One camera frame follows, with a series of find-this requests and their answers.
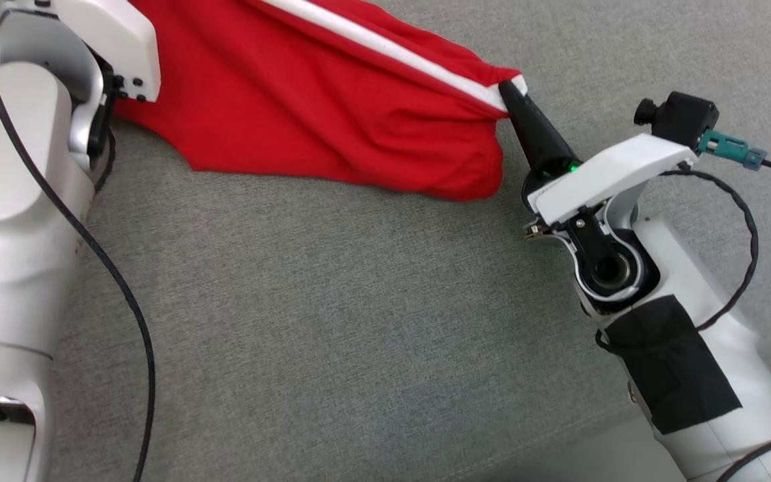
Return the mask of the red shorts with white stripe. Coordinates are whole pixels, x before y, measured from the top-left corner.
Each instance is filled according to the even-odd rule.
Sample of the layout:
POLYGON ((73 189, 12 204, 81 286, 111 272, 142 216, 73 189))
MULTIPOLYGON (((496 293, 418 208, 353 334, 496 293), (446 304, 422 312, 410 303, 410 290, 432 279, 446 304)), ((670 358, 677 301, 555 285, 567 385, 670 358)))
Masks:
POLYGON ((161 86, 120 116, 196 171, 327 178, 469 201, 503 176, 514 68, 366 0, 132 0, 161 86))

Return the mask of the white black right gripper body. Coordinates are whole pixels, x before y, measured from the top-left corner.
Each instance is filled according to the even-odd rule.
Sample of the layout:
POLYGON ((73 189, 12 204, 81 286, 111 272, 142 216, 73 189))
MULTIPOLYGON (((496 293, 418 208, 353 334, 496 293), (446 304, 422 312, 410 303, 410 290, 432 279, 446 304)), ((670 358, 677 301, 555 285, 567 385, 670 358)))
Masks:
POLYGON ((523 201, 533 214, 528 232, 551 232, 625 190, 634 188, 682 164, 697 161, 692 149, 651 134, 638 134, 578 164, 557 159, 533 168, 527 176, 523 201))

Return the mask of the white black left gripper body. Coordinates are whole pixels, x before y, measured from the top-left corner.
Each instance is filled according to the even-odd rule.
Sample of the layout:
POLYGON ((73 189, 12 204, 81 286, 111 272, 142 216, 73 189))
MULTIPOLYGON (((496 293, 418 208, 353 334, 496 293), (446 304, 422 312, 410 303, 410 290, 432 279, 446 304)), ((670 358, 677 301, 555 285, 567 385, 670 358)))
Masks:
POLYGON ((54 13, 122 76, 129 96, 157 100, 161 68, 156 31, 129 0, 54 0, 54 13))

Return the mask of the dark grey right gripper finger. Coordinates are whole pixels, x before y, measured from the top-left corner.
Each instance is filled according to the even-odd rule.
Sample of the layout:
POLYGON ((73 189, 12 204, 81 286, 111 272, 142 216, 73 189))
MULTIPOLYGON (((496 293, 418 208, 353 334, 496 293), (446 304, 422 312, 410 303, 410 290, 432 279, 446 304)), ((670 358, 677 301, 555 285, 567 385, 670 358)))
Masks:
POLYGON ((511 80, 499 83, 499 94, 510 116, 527 164, 536 173, 551 173, 547 152, 548 121, 535 102, 511 80))
MULTIPOLYGON (((522 92, 517 83, 514 81, 513 83, 518 87, 519 91, 522 92)), ((565 139, 560 135, 560 132, 557 131, 547 116, 545 116, 545 118, 548 121, 547 128, 549 133, 547 134, 547 156, 550 167, 573 167, 573 165, 578 167, 580 161, 576 158, 576 155, 573 153, 569 144, 566 143, 565 139)))

